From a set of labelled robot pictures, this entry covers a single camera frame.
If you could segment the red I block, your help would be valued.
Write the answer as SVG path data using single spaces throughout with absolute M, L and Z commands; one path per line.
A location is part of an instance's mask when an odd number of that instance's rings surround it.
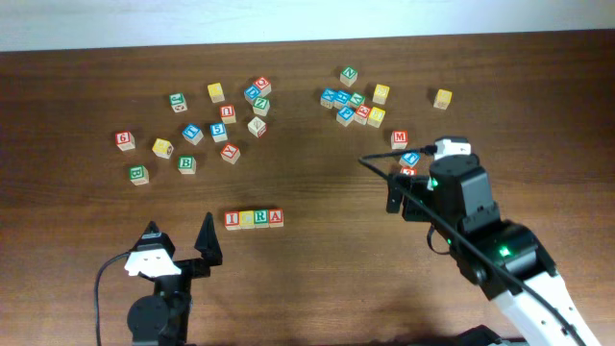
M 224 226 L 228 231 L 240 230 L 240 219 L 238 211 L 227 211 L 224 214 Z

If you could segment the yellow C block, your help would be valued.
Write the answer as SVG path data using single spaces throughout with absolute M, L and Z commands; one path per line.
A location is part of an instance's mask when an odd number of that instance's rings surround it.
M 239 213 L 239 226 L 242 230 L 255 228 L 255 214 L 252 210 L 243 210 Z

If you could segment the green R block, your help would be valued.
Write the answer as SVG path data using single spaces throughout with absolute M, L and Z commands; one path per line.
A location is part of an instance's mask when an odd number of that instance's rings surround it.
M 254 225 L 256 228 L 269 227 L 269 210 L 254 211 Z

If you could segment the red A block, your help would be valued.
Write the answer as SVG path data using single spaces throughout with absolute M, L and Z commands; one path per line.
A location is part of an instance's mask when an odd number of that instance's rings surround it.
M 284 225 L 284 214 L 282 209 L 269 210 L 268 218 L 270 228 L 279 228 Z

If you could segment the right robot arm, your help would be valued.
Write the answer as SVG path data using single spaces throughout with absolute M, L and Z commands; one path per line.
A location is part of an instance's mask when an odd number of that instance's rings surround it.
M 526 226 L 501 217 L 476 155 L 434 161 L 427 176 L 390 175 L 387 210 L 428 222 L 460 274 L 530 345 L 596 345 L 553 258 Z

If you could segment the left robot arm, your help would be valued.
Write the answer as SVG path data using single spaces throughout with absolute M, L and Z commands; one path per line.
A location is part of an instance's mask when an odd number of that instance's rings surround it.
M 210 276 L 223 262 L 213 217 L 207 213 L 194 248 L 200 256 L 174 260 L 169 235 L 150 222 L 130 250 L 125 270 L 154 284 L 152 294 L 139 298 L 129 309 L 127 325 L 134 345 L 185 345 L 193 306 L 191 283 Z

